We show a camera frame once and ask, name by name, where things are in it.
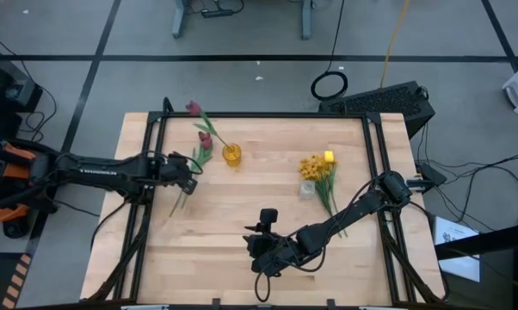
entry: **wooden table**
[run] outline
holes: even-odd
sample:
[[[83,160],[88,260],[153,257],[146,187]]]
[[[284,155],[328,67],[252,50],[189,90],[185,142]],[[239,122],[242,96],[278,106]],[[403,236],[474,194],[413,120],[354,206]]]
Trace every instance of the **wooden table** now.
[[[140,152],[146,117],[146,113],[126,114],[116,158]],[[191,118],[169,119],[163,152],[190,155],[198,145],[195,122]],[[416,169],[403,116],[382,115],[382,122],[391,168],[404,178],[414,176]],[[215,140],[213,159],[197,178],[199,185],[184,209],[177,209],[169,217],[180,190],[156,190],[140,303],[211,304],[212,298],[220,298],[222,304],[257,304],[256,274],[250,271],[251,258],[242,239],[249,234],[244,226],[255,225],[262,208],[278,209],[274,230],[281,234],[328,217],[319,199],[298,198],[299,161],[313,153],[334,151],[339,163],[334,194],[340,208],[347,206],[355,191],[370,179],[359,120],[231,118],[213,119],[213,123],[224,140],[242,147],[241,167],[234,170],[225,164],[221,145]],[[375,129],[371,128],[378,170],[382,171]],[[418,194],[414,194],[413,201],[423,204]],[[120,202],[117,194],[107,193],[101,218]],[[128,210],[129,207],[121,210],[97,234],[82,297],[94,293],[117,264]],[[332,238],[320,271],[309,274],[286,269],[282,277],[271,279],[268,302],[325,305],[327,299],[335,299],[340,306],[391,305],[376,216],[367,216],[347,228],[348,238]],[[443,296],[425,215],[407,207],[401,218],[410,262],[435,294]],[[399,293],[401,300],[405,300],[402,271],[394,261]],[[315,260],[307,266],[317,263]],[[128,296],[132,273],[133,267],[129,267],[124,296]],[[260,283],[260,288],[265,289],[264,278]]]

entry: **glass cup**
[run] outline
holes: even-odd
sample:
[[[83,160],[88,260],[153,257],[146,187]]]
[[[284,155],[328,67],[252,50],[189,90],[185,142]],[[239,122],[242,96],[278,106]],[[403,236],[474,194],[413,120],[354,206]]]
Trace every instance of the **glass cup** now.
[[[242,149],[236,143],[223,147],[223,158],[230,167],[238,167],[242,161]]]

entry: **metal table leg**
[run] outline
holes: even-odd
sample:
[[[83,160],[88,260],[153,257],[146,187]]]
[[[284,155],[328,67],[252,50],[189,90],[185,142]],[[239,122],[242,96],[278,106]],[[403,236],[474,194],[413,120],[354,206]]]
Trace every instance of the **metal table leg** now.
[[[301,11],[301,25],[303,32],[301,39],[309,40],[311,38],[311,2],[312,0],[303,0],[303,9]]]
[[[176,0],[175,16],[173,17],[173,25],[171,26],[171,34],[176,39],[181,34],[182,19],[184,18],[184,8],[187,6],[187,0]]]

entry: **white paper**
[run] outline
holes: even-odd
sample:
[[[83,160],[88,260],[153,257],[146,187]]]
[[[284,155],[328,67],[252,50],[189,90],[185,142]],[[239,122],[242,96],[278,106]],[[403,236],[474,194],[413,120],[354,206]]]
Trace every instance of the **white paper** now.
[[[435,219],[435,244],[477,236],[478,232],[440,217]],[[458,257],[439,261],[441,269],[450,274],[479,282],[479,261],[471,257]]]

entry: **red tulip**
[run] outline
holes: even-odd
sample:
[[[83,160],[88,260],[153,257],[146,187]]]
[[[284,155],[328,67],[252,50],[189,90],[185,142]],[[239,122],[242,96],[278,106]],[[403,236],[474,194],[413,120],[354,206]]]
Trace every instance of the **red tulip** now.
[[[210,133],[198,132],[198,136],[200,137],[200,141],[210,140],[211,139],[211,134]]]
[[[213,145],[213,140],[210,139],[205,139],[203,141],[201,141],[201,144],[204,146],[204,150],[209,150],[211,148],[211,146]]]
[[[198,103],[196,103],[195,101],[191,100],[190,103],[186,106],[186,108],[187,108],[187,111],[192,116],[200,115],[200,112],[201,112],[200,105]]]

